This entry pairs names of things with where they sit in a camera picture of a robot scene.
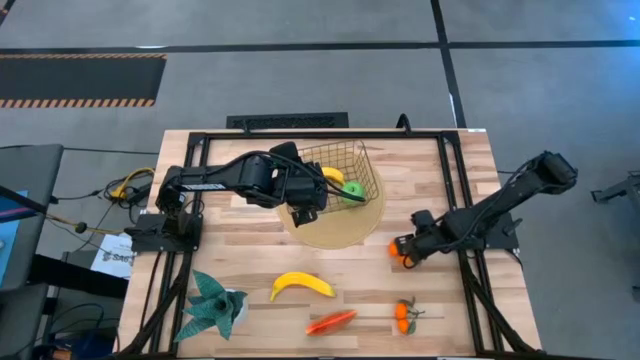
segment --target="white paper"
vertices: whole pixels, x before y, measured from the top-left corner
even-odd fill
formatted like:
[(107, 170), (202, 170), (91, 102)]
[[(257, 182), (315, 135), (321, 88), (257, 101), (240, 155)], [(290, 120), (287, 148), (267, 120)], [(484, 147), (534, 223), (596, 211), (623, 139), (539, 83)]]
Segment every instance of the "white paper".
[(91, 270), (113, 275), (119, 278), (131, 277), (133, 252), (131, 238), (126, 234), (105, 235), (102, 248), (93, 259)]

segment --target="wire basket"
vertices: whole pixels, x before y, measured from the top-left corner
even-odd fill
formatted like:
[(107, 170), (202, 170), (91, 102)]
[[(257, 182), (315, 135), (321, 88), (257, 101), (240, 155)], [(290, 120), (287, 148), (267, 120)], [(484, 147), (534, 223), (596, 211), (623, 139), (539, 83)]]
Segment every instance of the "wire basket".
[(340, 196), (329, 194), (327, 207), (318, 214), (364, 206), (380, 195), (378, 184), (373, 176), (373, 168), (367, 156), (367, 149), (362, 141), (350, 140), (313, 146), (299, 149), (298, 154), (303, 162), (313, 161), (320, 163), (320, 166), (336, 168), (342, 172), (346, 182), (357, 181), (364, 187), (365, 202), (348, 203)]

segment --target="wooden board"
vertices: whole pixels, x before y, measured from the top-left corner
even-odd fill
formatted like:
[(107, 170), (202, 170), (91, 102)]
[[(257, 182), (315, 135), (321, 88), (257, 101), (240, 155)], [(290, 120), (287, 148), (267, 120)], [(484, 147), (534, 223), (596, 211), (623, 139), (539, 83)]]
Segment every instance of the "wooden board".
[[(154, 178), (158, 186), (170, 165), (182, 165), (189, 131), (167, 131)], [(475, 202), (499, 188), (498, 176), (485, 132), (460, 131), (467, 173)], [(296, 140), (299, 148), (333, 140)], [(250, 150), (268, 150), (279, 140), (216, 140), (209, 164), (224, 164)], [(230, 341), (215, 328), (184, 340), (179, 357), (209, 356), (434, 356), (472, 355), (473, 342), (467, 317), (457, 257), (436, 254), (420, 267), (405, 270), (387, 255), (390, 239), (413, 232), (411, 213), (429, 209), (438, 216), (448, 210), (435, 140), (364, 140), (372, 164), (380, 173), (387, 206), (375, 231), (362, 243), (340, 250), (322, 250), (294, 240), (273, 210), (248, 206), (232, 193), (205, 193), (205, 226), (193, 269), (206, 272), (223, 286), (246, 291), (248, 318), (233, 329)], [(452, 166), (452, 151), (449, 149)], [(457, 195), (459, 182), (454, 182)], [(458, 204), (463, 204), (458, 196)], [(540, 342), (520, 266), (504, 251), (486, 252), (498, 307), (522, 338), (534, 347)], [(123, 347), (138, 331), (155, 254), (136, 258), (120, 321)], [(181, 259), (176, 261), (174, 274)], [(151, 295), (153, 311), (160, 286), (161, 260)], [(336, 289), (327, 298), (309, 289), (284, 290), (269, 302), (273, 281), (288, 271), (317, 274)], [(193, 278), (189, 295), (197, 294)], [(426, 311), (413, 336), (398, 333), (393, 308), (398, 299), (417, 298)], [(307, 337), (311, 319), (342, 309), (358, 316), (347, 329), (327, 337)], [(173, 311), (166, 316), (161, 350), (169, 345)], [(485, 345), (490, 348), (485, 314), (481, 311)]]

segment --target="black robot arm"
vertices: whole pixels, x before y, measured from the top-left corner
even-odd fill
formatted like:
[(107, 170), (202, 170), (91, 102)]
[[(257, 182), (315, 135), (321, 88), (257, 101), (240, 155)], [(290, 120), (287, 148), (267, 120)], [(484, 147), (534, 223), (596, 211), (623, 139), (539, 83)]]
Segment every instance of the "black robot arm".
[(177, 214), (184, 192), (233, 191), (247, 204), (267, 209), (286, 203), (293, 209), (294, 224), (299, 226), (315, 221), (317, 212), (324, 210), (327, 186), (320, 164), (303, 163), (295, 143), (286, 142), (269, 151), (250, 151), (225, 165), (172, 166), (156, 205), (165, 214)]
[(398, 253), (406, 257), (405, 267), (413, 267), (438, 251), (466, 249), (516, 206), (538, 193), (561, 194), (575, 185), (576, 178), (577, 171), (562, 155), (545, 151), (523, 164), (502, 189), (472, 207), (449, 211), (438, 219), (428, 210), (412, 214), (415, 234), (394, 240)]
[(185, 211), (185, 193), (202, 191), (233, 191), (247, 204), (267, 209), (287, 204), (296, 227), (318, 219), (329, 193), (365, 201), (328, 182), (320, 164), (304, 163), (296, 144), (286, 142), (269, 151), (247, 152), (224, 165), (170, 167), (156, 200), (161, 213), (141, 215), (135, 227), (125, 229), (132, 236), (132, 249), (197, 250), (203, 219)]

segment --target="gray floor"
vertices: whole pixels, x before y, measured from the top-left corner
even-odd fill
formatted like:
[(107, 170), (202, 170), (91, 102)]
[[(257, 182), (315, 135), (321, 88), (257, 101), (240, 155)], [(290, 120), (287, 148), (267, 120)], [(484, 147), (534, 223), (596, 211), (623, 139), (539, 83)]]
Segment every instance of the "gray floor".
[[(0, 47), (434, 41), (428, 1), (17, 0)], [(637, 39), (640, 8), (611, 0), (441, 0), (451, 41)], [(589, 190), (639, 169), (640, 48), (453, 50), (469, 127), (487, 128), (498, 167), (548, 149), (580, 170), (578, 185), (514, 214), (530, 297), (551, 353), (640, 358), (640, 238), (625, 199), (595, 205)], [(0, 146), (157, 151), (167, 128), (221, 128), (227, 115), (348, 111), (353, 127), (453, 127), (437, 50), (171, 54), (148, 109), (3, 109)], [(66, 152), (56, 194), (82, 194), (154, 156)], [(54, 208), (97, 221), (97, 199)], [(123, 227), (114, 210), (105, 227)], [(39, 252), (77, 239), (47, 226)]]

